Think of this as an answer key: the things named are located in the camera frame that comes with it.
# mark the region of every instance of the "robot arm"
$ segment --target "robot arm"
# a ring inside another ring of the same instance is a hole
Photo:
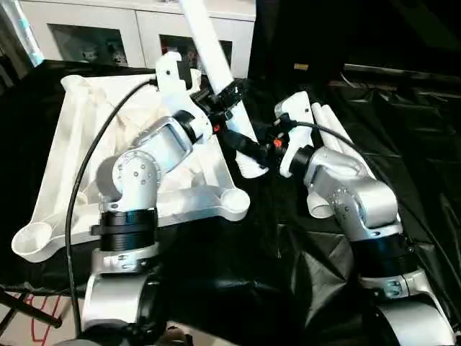
[[[275,107],[271,143],[260,146],[232,132],[225,134],[226,143],[260,164],[275,162],[282,176],[302,181],[310,194],[328,203],[351,244],[360,283],[370,293],[372,304],[364,318],[370,334],[392,340],[383,345],[456,345],[426,273],[403,236],[395,193],[371,178],[359,160],[326,147],[314,150],[305,145],[305,137],[296,136],[301,127],[292,121],[305,121],[300,115],[310,112],[307,95],[300,94]]]

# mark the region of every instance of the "black table covering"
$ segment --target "black table covering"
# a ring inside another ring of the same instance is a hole
[[[0,286],[34,294],[67,294],[64,249],[32,264],[11,250],[40,189],[69,74],[114,76],[152,70],[45,61],[0,98],[6,188]],[[370,158],[389,176],[398,198],[435,233],[461,272],[461,102],[456,99],[282,82],[247,82],[246,107],[256,124],[274,119],[274,105],[308,90],[329,103]],[[159,259],[169,283],[171,319],[244,345],[367,345],[361,329],[363,294],[350,247],[335,220],[308,214],[305,189],[276,172],[245,180],[234,152],[223,148],[235,184],[251,207],[237,223],[209,218],[158,231],[176,240]],[[416,251],[449,297],[461,292],[447,265],[405,208],[400,214]],[[83,295],[96,243],[73,247]]]

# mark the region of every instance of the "red cable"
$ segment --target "red cable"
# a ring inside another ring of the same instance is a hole
[[[33,306],[33,300],[34,300],[34,296],[31,297],[31,299],[28,299],[30,302],[29,302],[29,305]],[[43,309],[45,308],[45,304],[48,300],[48,297],[45,297],[45,299],[43,299],[43,303],[42,303],[42,306],[40,307],[40,310],[43,311]],[[56,299],[56,302],[55,302],[55,305],[54,305],[54,308],[53,308],[53,312],[51,313],[51,316],[54,317],[55,316],[55,313],[56,313],[56,310],[58,309],[58,305],[59,305],[59,301],[61,300],[61,296],[58,296],[58,298]],[[43,336],[42,339],[36,339],[35,338],[35,323],[34,323],[35,319],[34,318],[31,318],[31,322],[30,322],[30,335],[32,337],[32,341],[33,342],[41,342],[41,346],[45,346],[45,343],[46,343],[46,339],[48,338],[48,333],[50,331],[50,328],[51,326],[50,325],[47,325],[46,327],[46,330],[45,330],[45,335]]]

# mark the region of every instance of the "floor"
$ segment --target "floor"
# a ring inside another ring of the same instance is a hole
[[[54,329],[24,314],[18,313],[5,333],[0,337],[0,346],[52,346],[57,342],[69,340],[74,337],[73,316],[69,298],[60,296],[47,298],[30,296],[26,302],[53,316],[62,316],[63,325],[58,329]],[[8,310],[7,307],[0,305],[0,319],[3,319]],[[192,335],[194,346],[233,345],[177,323],[171,322],[170,325],[180,328],[185,334]]]

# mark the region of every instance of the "white cabinet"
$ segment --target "white cabinet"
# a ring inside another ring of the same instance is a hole
[[[36,1],[21,6],[45,59],[146,66],[132,9]]]
[[[230,69],[248,74],[255,0],[203,0]],[[168,50],[201,68],[177,1],[21,0],[45,59],[155,68]]]
[[[154,68],[162,53],[177,50],[183,59],[189,59],[191,67],[201,69],[200,57],[184,15],[143,11],[137,11],[136,15],[147,67]],[[254,22],[213,17],[211,21],[232,74],[247,77]]]

